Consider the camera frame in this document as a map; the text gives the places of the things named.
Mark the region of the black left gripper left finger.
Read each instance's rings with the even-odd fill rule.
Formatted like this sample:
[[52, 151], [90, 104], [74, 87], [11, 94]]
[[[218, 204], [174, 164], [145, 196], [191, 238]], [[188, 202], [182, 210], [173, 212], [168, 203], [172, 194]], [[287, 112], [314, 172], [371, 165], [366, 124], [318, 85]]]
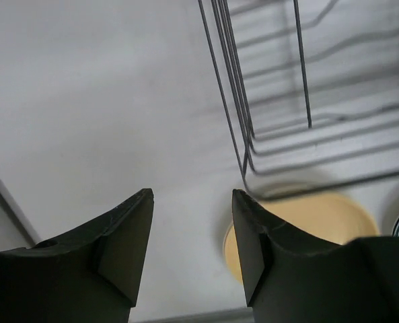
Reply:
[[0, 322], [127, 322], [153, 206], [144, 188], [59, 236], [0, 252]]

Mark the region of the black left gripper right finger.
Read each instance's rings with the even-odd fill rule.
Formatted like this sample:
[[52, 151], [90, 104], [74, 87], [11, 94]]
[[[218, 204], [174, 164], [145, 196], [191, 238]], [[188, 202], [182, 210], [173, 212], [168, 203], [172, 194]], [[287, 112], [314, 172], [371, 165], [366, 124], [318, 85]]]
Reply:
[[239, 189], [232, 213], [246, 303], [256, 322], [399, 322], [399, 236], [334, 244]]

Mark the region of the yellow plate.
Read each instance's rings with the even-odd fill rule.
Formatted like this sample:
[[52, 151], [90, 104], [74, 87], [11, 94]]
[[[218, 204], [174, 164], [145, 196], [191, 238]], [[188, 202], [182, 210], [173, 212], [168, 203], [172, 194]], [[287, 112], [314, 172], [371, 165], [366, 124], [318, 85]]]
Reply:
[[357, 202], [333, 192], [259, 205], [286, 222], [323, 240], [343, 245], [380, 235], [374, 218]]

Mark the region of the grey wire dish rack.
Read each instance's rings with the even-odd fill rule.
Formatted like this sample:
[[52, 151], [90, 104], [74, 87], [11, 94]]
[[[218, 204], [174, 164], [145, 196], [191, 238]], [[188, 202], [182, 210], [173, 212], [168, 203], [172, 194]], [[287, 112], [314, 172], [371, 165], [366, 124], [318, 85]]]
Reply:
[[399, 178], [399, 1], [198, 6], [247, 192]]

